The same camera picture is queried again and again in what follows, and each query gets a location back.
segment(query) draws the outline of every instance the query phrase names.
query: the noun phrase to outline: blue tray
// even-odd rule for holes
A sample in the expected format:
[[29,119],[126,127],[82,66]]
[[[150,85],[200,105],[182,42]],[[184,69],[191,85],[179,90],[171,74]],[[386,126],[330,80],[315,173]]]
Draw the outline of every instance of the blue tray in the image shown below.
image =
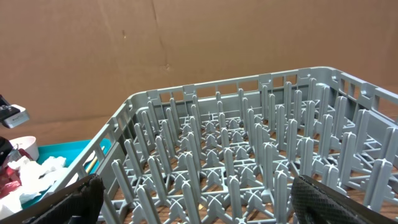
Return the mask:
[[[73,160],[82,152],[82,150],[88,145],[90,140],[76,141],[76,142],[65,142],[60,144],[53,144],[48,146],[40,146],[39,147],[39,158],[37,159],[38,164],[43,164],[43,162],[48,159],[50,156],[58,157],[62,156],[67,159],[65,163],[65,167],[68,167]],[[103,139],[101,141],[101,147],[105,147],[104,154],[106,154],[111,147],[111,141],[108,139]],[[93,169],[90,173],[94,173],[99,165],[99,162],[96,162]],[[38,202],[46,191],[41,192],[41,196],[38,196],[24,204],[22,204],[22,208],[27,208],[34,203]]]

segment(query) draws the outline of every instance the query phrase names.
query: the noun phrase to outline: gray plastic crate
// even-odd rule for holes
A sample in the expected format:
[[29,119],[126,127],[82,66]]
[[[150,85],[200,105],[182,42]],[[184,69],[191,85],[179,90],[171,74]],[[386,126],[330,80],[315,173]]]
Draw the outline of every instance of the gray plastic crate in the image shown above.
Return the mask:
[[[257,90],[245,91],[246,82]],[[220,93],[225,85],[234,93]],[[213,96],[198,97],[203,88]],[[170,101],[162,102],[165,94]],[[107,223],[121,223],[128,210],[133,223],[160,223],[160,206],[170,210],[164,223],[286,223],[300,174],[316,174],[345,195],[362,191],[363,204],[380,212],[383,202],[398,205],[397,121],[378,112],[381,98],[398,103],[398,95],[329,67],[136,93],[49,194],[74,174],[85,176],[95,151],[108,190],[99,220]],[[112,142],[107,155],[103,138]],[[124,199],[111,200],[119,187]],[[253,210],[266,218],[249,221]]]

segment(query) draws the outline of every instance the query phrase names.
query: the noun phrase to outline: brown surface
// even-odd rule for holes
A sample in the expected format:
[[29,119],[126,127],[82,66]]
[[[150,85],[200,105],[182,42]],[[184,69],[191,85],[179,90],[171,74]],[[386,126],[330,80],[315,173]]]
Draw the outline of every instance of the brown surface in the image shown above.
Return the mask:
[[1,1],[1,94],[43,124],[109,117],[138,91],[320,65],[395,85],[397,9],[395,0]]

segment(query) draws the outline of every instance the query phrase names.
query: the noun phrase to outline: dishwasher tray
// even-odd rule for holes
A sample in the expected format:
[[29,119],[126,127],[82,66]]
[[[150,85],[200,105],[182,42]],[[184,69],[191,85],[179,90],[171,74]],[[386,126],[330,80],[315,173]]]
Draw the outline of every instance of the dishwasher tray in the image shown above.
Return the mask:
[[398,95],[330,67],[136,93],[47,193],[86,176],[95,151],[106,223],[297,222],[298,175],[381,212],[398,205],[397,121],[382,101]]

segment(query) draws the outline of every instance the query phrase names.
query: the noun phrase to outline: brown cardboard backdrop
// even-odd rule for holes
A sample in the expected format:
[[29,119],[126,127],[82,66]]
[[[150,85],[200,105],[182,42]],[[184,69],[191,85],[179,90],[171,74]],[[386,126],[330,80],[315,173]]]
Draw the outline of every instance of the brown cardboard backdrop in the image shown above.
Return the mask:
[[49,130],[25,126],[106,121],[138,91],[258,73],[322,65],[389,87],[397,11],[395,0],[0,1],[0,94],[29,110],[17,129],[40,137]]

